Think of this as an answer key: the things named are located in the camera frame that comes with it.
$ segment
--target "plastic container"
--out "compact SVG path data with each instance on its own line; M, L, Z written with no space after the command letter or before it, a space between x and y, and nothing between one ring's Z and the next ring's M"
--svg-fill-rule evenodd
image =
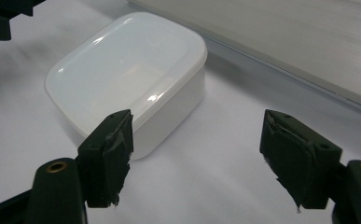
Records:
M46 78L46 90L85 137L107 115L129 108L132 159L140 159L202 99L206 56L203 39L188 28L132 13L59 61Z

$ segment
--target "container lid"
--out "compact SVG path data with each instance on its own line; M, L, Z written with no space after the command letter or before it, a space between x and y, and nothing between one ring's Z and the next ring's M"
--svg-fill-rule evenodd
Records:
M84 136L129 108L135 132L201 69L203 39L177 23L137 12L114 21L61 61L46 91Z

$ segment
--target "white plastic container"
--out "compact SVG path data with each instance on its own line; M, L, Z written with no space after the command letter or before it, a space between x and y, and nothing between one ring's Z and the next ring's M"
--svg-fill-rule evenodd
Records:
M85 137L109 114L129 108L136 160L156 148L202 99L206 56L203 39L188 28L132 13L58 62L46 90Z

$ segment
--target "white surface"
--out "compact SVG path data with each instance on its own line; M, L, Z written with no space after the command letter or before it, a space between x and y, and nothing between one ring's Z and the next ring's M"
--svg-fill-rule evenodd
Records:
M197 89L204 85L189 84L187 95L171 103L182 109L160 111L190 80L204 81L193 77L204 76L206 56L203 39L188 28L153 14L132 13L56 63L47 75L46 90L84 137L108 115L130 109L135 133L132 158L140 159L200 101L203 90ZM155 122L142 129L154 116Z
M125 1L50 0L11 21L0 42L0 202L32 186L41 164L76 156L82 137L44 91L49 69L131 9ZM206 94L150 155L131 162L117 208L90 223L331 223L297 208L258 152L266 108L303 121L361 160L361 113L206 40Z
M361 106L361 0L130 0Z

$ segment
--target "white box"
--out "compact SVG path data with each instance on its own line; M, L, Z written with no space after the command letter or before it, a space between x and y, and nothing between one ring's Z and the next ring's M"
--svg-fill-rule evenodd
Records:
M203 39L149 13L121 17L49 72L46 90L83 136L109 114L133 113L134 152L156 148L204 94Z

